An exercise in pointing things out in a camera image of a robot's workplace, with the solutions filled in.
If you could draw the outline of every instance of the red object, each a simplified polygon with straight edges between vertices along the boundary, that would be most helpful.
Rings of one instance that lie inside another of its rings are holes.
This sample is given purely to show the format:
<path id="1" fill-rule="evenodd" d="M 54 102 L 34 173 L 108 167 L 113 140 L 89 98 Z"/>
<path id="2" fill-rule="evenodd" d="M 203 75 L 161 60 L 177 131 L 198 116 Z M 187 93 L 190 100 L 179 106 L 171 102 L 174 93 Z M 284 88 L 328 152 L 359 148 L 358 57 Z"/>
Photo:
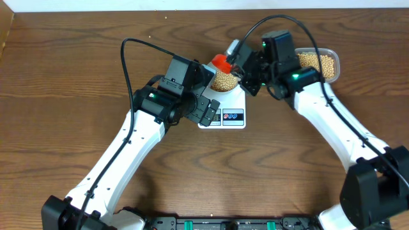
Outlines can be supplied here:
<path id="1" fill-rule="evenodd" d="M 220 71 L 222 71 L 223 73 L 227 73 L 229 74 L 231 71 L 231 65 L 229 63 L 226 62 L 226 59 L 228 57 L 226 55 L 223 54 L 217 54 L 213 60 L 212 60 L 212 64 L 214 66 L 216 66 L 216 68 L 218 68 Z"/>

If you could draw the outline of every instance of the green indicator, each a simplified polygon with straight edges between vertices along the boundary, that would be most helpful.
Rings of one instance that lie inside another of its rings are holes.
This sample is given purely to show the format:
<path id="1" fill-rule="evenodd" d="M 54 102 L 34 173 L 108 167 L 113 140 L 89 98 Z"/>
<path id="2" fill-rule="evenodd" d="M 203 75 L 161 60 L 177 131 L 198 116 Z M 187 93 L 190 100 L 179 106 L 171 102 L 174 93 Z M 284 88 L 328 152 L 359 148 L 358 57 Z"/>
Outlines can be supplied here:
<path id="1" fill-rule="evenodd" d="M 267 230 L 276 230 L 274 221 L 267 222 Z"/>
<path id="2" fill-rule="evenodd" d="M 193 230 L 193 222 L 192 221 L 185 221 L 185 230 Z"/>

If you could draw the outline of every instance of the plastic tray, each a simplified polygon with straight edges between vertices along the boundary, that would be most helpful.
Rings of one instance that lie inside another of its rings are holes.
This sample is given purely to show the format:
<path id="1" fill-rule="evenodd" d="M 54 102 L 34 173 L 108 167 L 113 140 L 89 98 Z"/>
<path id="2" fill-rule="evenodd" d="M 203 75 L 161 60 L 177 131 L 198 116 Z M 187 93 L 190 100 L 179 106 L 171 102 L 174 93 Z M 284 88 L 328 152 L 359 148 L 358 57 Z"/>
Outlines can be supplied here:
<path id="1" fill-rule="evenodd" d="M 341 73 L 341 66 L 339 64 L 339 57 L 337 55 L 337 53 L 335 53 L 333 50 L 330 49 L 325 49 L 325 48 L 318 48 L 320 55 L 327 55 L 328 57 L 332 58 L 334 60 L 334 73 L 335 73 L 335 77 L 331 78 L 331 79 L 325 79 L 328 83 L 333 83 L 335 82 L 338 77 L 339 74 Z M 295 53 L 296 54 L 302 54 L 302 53 L 315 53 L 315 49 L 314 48 L 297 48 L 295 49 Z"/>

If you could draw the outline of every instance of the wooden tabletop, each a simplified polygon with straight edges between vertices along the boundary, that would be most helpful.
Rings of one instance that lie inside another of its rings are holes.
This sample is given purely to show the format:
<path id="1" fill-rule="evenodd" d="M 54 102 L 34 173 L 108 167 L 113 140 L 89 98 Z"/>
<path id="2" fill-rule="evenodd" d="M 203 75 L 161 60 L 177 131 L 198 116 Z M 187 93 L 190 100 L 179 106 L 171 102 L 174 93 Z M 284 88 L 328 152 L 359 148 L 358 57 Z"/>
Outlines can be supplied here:
<path id="1" fill-rule="evenodd" d="M 0 229 L 41 228 L 50 195 L 64 198 L 110 145 L 129 108 L 120 44 L 135 37 L 207 63 L 259 19 L 304 21 L 336 51 L 333 89 L 372 133 L 409 147 L 409 10 L 18 13 L 0 64 Z M 265 23 L 249 39 L 290 29 Z M 170 57 L 129 43 L 134 89 Z M 339 202 L 345 171 L 318 131 L 266 91 L 246 98 L 244 130 L 200 130 L 187 119 L 148 154 L 118 203 L 180 216 L 318 214 Z M 409 227 L 409 212 L 392 219 Z"/>

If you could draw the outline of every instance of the digital scale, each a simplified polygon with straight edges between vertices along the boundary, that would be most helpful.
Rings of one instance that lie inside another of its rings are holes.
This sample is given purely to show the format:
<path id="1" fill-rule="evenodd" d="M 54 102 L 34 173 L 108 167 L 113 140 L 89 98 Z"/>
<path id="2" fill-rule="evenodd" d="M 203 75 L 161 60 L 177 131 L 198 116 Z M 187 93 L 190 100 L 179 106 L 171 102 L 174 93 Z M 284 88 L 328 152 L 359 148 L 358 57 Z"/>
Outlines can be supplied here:
<path id="1" fill-rule="evenodd" d="M 237 44 L 238 40 L 234 40 L 230 44 L 225 54 L 230 55 Z M 207 66 L 213 68 L 214 70 L 217 70 L 217 67 L 212 63 L 209 63 Z M 199 128 L 244 128 L 246 124 L 245 92 L 241 89 L 240 85 L 237 84 L 234 89 L 227 92 L 217 92 L 212 90 L 209 86 L 204 90 L 203 96 L 209 98 L 210 100 L 217 100 L 218 102 L 220 102 L 220 105 L 210 125 L 208 127 L 205 127 L 198 124 Z"/>

